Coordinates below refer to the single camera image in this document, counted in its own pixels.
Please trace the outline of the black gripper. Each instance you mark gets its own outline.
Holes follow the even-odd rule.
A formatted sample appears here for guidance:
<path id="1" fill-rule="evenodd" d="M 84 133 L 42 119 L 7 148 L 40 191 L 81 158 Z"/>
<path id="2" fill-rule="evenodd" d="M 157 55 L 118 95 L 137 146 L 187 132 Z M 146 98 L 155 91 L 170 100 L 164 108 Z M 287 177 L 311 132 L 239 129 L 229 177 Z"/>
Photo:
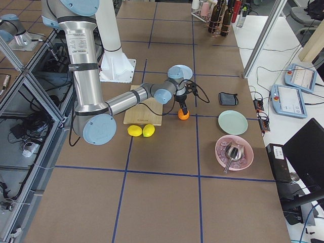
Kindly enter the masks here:
<path id="1" fill-rule="evenodd" d="M 179 114 L 180 115 L 187 115 L 188 114 L 188 108 L 187 108 L 186 103 L 185 103 L 186 99 L 187 99 L 187 95 L 186 94 L 176 95 L 175 96 L 175 100 L 180 105 L 180 109 L 179 109 Z"/>

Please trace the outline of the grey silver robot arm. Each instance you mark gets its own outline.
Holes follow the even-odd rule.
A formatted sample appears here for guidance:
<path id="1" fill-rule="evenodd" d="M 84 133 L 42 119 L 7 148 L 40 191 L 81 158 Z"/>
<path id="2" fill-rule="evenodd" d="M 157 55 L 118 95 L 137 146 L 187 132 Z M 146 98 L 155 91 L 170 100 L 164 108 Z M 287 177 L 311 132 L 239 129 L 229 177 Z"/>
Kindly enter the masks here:
<path id="1" fill-rule="evenodd" d="M 77 95 L 74 128 L 86 142 L 109 142 L 116 132 L 114 115 L 149 98 L 160 104 L 175 99 L 187 112 L 185 83 L 193 72 L 185 65 L 171 67 L 162 84 L 145 83 L 104 101 L 101 82 L 130 83 L 136 63 L 122 51 L 112 1 L 42 1 L 42 18 L 65 32 Z"/>

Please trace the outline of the second grey robot arm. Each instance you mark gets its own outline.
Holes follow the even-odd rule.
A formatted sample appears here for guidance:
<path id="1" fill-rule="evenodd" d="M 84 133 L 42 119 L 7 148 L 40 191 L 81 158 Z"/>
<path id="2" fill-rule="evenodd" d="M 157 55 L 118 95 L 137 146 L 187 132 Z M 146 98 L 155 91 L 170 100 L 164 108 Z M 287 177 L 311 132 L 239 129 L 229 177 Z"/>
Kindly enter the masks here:
<path id="1" fill-rule="evenodd" d="M 33 51 L 38 39 L 33 42 L 34 34 L 29 33 L 18 16 L 5 14 L 1 16 L 1 38 L 13 51 Z"/>

